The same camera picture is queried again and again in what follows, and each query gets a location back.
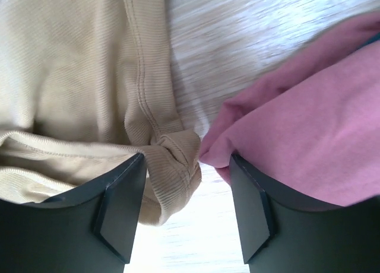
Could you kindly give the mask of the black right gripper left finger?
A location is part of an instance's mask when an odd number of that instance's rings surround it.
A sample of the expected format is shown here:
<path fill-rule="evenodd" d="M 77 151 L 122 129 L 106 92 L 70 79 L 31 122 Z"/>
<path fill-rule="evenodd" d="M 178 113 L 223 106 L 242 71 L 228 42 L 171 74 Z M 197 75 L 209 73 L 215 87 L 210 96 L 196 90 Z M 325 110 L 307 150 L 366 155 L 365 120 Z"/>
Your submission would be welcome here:
<path fill-rule="evenodd" d="M 123 272 L 130 262 L 147 168 L 136 154 L 41 203 L 1 201 L 2 272 Z"/>

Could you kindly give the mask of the tan brown garment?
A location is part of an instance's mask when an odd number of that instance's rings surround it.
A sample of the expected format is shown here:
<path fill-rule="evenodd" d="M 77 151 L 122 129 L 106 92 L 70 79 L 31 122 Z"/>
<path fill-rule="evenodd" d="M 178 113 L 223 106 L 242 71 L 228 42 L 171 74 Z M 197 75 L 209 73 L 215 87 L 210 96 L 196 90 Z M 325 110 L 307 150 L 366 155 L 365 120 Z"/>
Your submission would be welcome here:
<path fill-rule="evenodd" d="M 1 198 L 42 202 L 136 153 L 142 224 L 201 181 L 170 74 L 164 0 L 1 0 Z"/>

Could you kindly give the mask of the red graphic tank top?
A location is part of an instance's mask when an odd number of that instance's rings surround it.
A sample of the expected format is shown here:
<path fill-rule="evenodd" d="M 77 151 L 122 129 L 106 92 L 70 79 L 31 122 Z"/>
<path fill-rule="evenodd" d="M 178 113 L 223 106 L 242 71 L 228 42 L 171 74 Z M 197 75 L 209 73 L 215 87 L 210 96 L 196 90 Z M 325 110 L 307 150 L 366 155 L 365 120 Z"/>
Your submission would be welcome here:
<path fill-rule="evenodd" d="M 199 159 L 229 181 L 239 154 L 266 175 L 346 206 L 379 194 L 379 12 L 337 24 L 226 100 Z"/>

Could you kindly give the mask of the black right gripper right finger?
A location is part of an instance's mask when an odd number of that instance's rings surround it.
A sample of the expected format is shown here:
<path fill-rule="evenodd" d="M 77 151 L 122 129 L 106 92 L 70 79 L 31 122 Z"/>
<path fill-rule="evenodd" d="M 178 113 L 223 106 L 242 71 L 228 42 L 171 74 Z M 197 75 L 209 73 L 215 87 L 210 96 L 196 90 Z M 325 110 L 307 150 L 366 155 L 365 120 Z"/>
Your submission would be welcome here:
<path fill-rule="evenodd" d="M 230 177 L 251 272 L 378 272 L 379 198 L 341 207 L 304 195 L 238 155 Z"/>

